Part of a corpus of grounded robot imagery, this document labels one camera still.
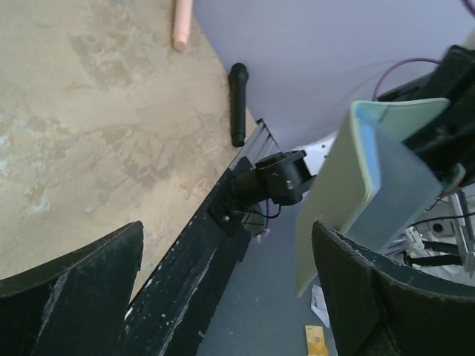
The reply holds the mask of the green card holder wallet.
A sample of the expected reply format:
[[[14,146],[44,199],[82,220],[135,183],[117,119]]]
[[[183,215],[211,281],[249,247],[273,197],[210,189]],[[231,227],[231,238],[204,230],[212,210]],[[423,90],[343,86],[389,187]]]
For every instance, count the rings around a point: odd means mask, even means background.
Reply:
[[[326,158],[305,147],[316,177],[296,220],[295,294],[318,276],[312,227],[319,220],[360,245],[380,252],[444,190],[404,140],[448,106],[446,98],[405,102],[355,101]]]

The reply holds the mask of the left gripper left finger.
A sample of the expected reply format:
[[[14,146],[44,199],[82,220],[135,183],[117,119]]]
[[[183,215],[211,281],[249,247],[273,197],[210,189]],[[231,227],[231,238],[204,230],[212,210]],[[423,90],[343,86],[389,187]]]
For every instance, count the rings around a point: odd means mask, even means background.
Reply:
[[[143,224],[1,280],[2,355],[112,355],[143,255]]]

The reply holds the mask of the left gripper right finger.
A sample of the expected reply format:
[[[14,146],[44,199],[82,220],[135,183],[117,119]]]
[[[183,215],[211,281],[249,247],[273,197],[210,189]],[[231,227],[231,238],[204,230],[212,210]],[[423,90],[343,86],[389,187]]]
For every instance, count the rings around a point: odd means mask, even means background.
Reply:
[[[474,287],[404,266],[319,221],[312,248],[339,355],[474,354]]]

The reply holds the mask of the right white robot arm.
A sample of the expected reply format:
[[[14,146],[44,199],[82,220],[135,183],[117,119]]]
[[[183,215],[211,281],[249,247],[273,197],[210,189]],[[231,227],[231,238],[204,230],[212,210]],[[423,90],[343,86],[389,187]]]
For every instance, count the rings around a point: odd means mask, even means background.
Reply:
[[[328,142],[278,152],[232,181],[238,212],[301,204],[298,289],[321,271],[311,230],[322,221],[377,252],[437,197],[474,176],[474,49],[454,45],[428,75],[355,101]]]

